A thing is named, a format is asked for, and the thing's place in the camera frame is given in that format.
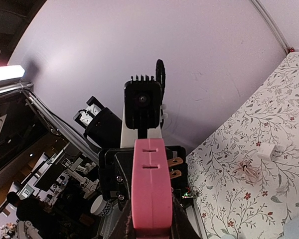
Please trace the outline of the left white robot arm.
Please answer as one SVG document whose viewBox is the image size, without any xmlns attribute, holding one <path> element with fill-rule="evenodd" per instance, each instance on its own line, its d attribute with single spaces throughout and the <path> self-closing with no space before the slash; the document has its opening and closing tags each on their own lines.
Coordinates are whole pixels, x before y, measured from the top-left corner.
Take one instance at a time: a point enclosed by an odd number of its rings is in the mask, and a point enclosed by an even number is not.
<svg viewBox="0 0 299 239">
<path fill-rule="evenodd" d="M 98 178 L 103 199 L 118 200 L 122 209 L 131 195 L 134 144 L 138 131 L 127 128 L 125 119 L 120 119 L 95 97 L 91 97 L 87 105 L 74 116 L 74 120 L 85 129 L 84 139 L 98 154 Z M 190 191 L 185 153 L 182 146 L 166 146 L 172 193 L 182 206 L 188 205 L 187 193 Z"/>
</svg>

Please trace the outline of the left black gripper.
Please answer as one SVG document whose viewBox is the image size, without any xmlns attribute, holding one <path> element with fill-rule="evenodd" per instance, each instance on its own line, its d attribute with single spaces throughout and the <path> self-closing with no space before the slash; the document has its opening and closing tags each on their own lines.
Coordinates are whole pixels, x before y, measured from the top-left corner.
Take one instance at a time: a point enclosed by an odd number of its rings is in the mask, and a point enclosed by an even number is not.
<svg viewBox="0 0 299 239">
<path fill-rule="evenodd" d="M 181 202 L 182 196 L 188 192 L 188 166 L 186 151 L 182 146 L 167 146 L 167 160 L 171 161 L 171 187 L 173 195 Z M 99 153 L 100 188 L 105 201 L 118 201 L 118 206 L 125 206 L 131 196 L 132 148 L 103 149 Z"/>
</svg>

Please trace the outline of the light blue power strip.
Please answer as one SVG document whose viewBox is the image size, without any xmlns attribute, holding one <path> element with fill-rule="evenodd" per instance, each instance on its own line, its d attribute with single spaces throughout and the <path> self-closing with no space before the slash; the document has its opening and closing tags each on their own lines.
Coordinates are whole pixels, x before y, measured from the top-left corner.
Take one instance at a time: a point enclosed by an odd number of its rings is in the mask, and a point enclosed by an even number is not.
<svg viewBox="0 0 299 239">
<path fill-rule="evenodd" d="M 285 239 L 299 239 L 299 216 L 286 223 L 283 232 Z"/>
</svg>

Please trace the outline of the pink plug adapter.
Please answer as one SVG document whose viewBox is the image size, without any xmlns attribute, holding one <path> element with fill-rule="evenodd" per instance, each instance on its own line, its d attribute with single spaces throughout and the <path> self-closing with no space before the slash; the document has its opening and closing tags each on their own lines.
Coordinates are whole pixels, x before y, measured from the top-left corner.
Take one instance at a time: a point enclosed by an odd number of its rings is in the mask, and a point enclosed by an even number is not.
<svg viewBox="0 0 299 239">
<path fill-rule="evenodd" d="M 138 239 L 167 239 L 172 225 L 171 180 L 181 171 L 170 172 L 180 165 L 180 157 L 167 159 L 163 139 L 137 139 L 134 146 L 131 211 Z"/>
</svg>

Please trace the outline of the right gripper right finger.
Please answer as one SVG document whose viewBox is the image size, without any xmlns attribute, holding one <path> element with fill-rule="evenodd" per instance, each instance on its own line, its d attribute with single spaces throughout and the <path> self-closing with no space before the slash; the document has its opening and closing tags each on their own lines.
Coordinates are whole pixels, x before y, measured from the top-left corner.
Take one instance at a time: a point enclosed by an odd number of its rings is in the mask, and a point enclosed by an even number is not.
<svg viewBox="0 0 299 239">
<path fill-rule="evenodd" d="M 173 238 L 199 239 L 200 237 L 191 225 L 184 209 L 177 198 L 173 197 Z"/>
</svg>

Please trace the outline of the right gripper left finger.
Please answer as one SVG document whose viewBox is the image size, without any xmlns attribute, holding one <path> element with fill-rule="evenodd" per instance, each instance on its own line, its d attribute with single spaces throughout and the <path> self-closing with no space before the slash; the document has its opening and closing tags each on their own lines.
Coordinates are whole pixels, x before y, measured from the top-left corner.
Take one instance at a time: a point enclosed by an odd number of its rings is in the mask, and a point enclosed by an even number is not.
<svg viewBox="0 0 299 239">
<path fill-rule="evenodd" d="M 131 201 L 127 200 L 122 214 L 118 219 L 113 231 L 109 235 L 108 239 L 133 239 L 134 227 L 132 219 L 132 207 Z"/>
</svg>

